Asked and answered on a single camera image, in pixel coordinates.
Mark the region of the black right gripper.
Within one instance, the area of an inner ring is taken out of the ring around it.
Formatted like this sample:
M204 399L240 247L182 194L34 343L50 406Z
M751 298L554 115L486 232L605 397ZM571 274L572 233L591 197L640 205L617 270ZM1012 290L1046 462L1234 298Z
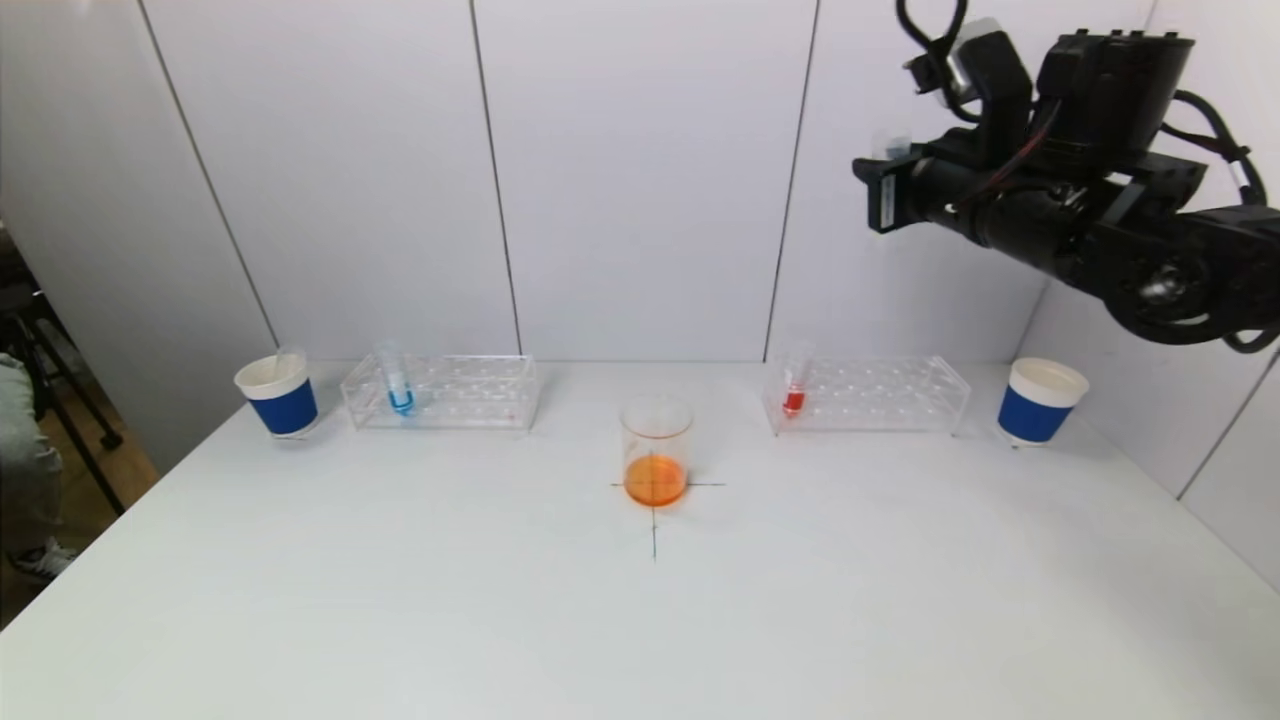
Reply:
M979 176L969 168L931 158L925 147L896 149L887 159L855 158L852 174L867 184L867 224L878 234L931 224L988 249L979 208L965 197Z

